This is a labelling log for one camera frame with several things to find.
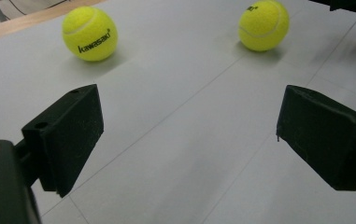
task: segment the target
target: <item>ball logo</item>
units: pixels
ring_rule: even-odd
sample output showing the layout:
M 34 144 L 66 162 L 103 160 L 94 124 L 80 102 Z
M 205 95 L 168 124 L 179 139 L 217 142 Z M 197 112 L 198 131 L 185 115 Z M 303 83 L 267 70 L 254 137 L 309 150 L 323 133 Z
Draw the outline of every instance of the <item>ball logo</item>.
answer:
M 257 9 L 257 8 L 259 8 L 259 7 L 248 7 L 248 11 L 253 11 L 253 10 L 255 10 L 255 9 Z
M 99 39 L 93 41 L 91 44 L 84 47 L 78 46 L 78 52 L 84 53 L 90 49 L 94 49 L 99 45 L 101 45 L 102 43 L 104 43 L 105 41 L 107 41 L 109 38 L 110 38 L 110 29 L 107 29 L 107 33 L 105 35 L 102 35 Z

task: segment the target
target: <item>screw hole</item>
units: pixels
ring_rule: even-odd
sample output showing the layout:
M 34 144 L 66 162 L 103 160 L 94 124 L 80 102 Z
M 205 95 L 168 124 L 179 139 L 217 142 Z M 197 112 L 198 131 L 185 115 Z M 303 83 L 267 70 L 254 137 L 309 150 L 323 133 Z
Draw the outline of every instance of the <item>screw hole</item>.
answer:
M 43 128 L 47 127 L 47 125 L 49 125 L 47 122 L 40 122 L 37 125 L 35 125 L 35 128 L 43 129 Z

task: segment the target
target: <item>wooden edge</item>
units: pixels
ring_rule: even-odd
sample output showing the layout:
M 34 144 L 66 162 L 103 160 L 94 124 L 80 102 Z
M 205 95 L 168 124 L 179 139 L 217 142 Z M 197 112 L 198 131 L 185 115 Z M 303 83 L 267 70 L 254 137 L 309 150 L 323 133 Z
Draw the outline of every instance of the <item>wooden edge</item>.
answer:
M 47 8 L 26 16 L 0 23 L 0 36 L 9 35 L 19 30 L 34 26 L 43 21 L 48 21 L 66 14 L 76 7 L 92 6 L 106 0 L 76 0 L 66 2 L 56 7 Z

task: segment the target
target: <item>white surface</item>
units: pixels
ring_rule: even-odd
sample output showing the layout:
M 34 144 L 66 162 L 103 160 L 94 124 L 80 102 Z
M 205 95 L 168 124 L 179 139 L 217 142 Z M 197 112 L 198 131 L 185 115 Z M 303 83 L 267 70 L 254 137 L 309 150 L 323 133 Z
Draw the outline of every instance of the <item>white surface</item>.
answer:
M 356 192 L 275 137 L 288 84 L 356 110 L 356 14 L 282 2 L 291 30 L 266 53 L 239 43 L 247 0 L 102 3 L 120 40 L 100 63 L 67 51 L 63 18 L 0 38 L 0 139 L 67 91 L 100 91 L 105 132 L 74 190 L 33 186 L 45 223 L 356 223 Z

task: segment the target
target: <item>tennis ball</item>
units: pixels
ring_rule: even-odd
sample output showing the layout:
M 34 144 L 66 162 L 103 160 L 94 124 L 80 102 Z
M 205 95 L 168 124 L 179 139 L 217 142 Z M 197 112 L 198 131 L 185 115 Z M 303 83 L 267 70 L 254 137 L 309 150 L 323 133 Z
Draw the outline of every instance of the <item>tennis ball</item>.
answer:
M 289 13 L 275 0 L 254 3 L 242 14 L 238 34 L 245 47 L 266 51 L 276 47 L 289 30 Z
M 117 47 L 118 34 L 113 20 L 101 9 L 77 7 L 62 23 L 66 46 L 85 61 L 101 61 Z

